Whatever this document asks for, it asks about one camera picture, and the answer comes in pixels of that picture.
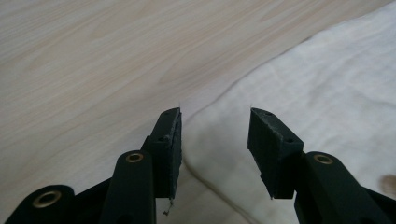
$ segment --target wooden table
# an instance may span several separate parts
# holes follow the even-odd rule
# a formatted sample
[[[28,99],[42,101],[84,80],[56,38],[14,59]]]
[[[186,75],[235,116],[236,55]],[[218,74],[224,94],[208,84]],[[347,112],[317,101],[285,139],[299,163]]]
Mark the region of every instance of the wooden table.
[[[36,189],[111,176],[165,109],[187,120],[259,64],[388,2],[0,2],[0,222]],[[182,173],[179,212],[159,223],[248,223]]]

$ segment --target white cloth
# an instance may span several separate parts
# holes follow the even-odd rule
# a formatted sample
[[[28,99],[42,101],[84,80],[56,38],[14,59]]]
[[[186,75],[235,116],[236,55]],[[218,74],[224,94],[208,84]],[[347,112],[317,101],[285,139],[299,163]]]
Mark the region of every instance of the white cloth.
[[[396,3],[261,65],[185,124],[185,161],[219,195],[256,222],[297,223],[293,201],[270,200],[247,149],[251,106],[381,192],[381,177],[396,175]]]

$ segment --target wrinkled fabric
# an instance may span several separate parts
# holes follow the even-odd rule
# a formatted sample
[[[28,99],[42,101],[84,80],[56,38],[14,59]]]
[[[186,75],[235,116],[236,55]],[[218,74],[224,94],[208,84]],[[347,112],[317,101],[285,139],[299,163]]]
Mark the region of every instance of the wrinkled fabric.
[[[270,199],[248,151],[252,106],[275,113],[305,152],[334,155],[361,185],[394,197],[381,181],[396,176],[396,3],[262,64],[184,127],[186,163],[219,195],[255,222],[298,223],[293,200]]]

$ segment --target light wood surface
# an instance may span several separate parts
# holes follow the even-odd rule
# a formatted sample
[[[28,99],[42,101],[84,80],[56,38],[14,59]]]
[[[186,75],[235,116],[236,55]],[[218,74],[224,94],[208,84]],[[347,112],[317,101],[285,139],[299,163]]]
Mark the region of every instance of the light wood surface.
[[[186,120],[259,64],[388,2],[1,1],[0,222],[36,189],[111,176],[165,109]]]

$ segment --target white fabric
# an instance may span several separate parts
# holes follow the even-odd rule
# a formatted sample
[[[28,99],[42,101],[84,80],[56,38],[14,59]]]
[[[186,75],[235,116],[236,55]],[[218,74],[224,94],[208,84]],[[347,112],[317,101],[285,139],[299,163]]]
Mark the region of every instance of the white fabric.
[[[184,158],[198,176],[256,222],[297,223],[293,201],[270,200],[247,149],[251,106],[381,192],[381,176],[396,175],[396,3],[261,65],[186,122]]]

